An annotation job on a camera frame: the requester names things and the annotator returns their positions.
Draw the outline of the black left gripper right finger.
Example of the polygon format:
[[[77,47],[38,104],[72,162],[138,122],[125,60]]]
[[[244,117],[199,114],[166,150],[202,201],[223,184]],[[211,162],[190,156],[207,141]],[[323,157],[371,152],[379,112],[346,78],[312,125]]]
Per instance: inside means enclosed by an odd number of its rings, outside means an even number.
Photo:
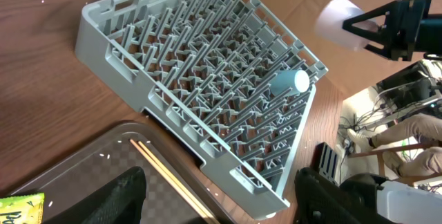
[[[335,185],[309,167],[296,174],[294,185],[298,210],[296,223],[388,224],[377,213],[377,193],[386,177],[356,174]]]

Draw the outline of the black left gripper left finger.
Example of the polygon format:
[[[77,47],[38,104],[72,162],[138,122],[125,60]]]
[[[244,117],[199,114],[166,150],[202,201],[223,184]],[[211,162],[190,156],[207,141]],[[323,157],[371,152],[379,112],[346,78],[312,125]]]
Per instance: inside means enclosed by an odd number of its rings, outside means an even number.
[[[139,224],[146,198],[146,176],[131,167],[46,224]]]

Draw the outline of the pink cup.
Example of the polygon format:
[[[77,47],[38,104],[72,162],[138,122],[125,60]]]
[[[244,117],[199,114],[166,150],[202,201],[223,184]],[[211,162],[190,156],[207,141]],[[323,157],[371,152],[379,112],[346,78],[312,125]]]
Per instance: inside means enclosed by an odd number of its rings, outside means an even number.
[[[350,0],[331,0],[317,18],[314,31],[318,36],[335,44],[359,51],[366,47],[370,40],[345,30],[343,22],[364,13]]]

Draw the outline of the green snack packet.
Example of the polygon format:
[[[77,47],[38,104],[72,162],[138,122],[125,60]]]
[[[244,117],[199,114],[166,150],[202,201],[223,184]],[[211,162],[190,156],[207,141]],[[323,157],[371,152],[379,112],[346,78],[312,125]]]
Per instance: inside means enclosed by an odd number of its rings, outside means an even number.
[[[1,224],[41,224],[44,199],[44,193],[2,198]]]

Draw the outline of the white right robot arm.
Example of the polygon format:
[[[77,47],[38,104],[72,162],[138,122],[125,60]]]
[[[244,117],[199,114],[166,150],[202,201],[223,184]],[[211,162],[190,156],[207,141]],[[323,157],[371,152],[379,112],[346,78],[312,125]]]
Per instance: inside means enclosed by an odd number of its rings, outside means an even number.
[[[441,15],[429,13],[432,0],[396,0],[344,20],[343,29],[383,47],[364,49],[385,59],[411,61],[415,52],[441,59]]]

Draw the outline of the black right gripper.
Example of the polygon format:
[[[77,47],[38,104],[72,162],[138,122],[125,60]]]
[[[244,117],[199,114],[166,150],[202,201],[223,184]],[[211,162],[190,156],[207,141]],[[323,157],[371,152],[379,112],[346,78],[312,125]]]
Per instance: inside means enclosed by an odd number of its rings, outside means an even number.
[[[421,34],[425,7],[425,0],[392,1],[369,12],[350,6],[343,29],[358,36],[369,32],[381,35],[383,48],[368,44],[364,49],[384,59],[410,61],[414,52],[430,51],[427,37]],[[378,25],[374,18],[381,15],[385,21]]]

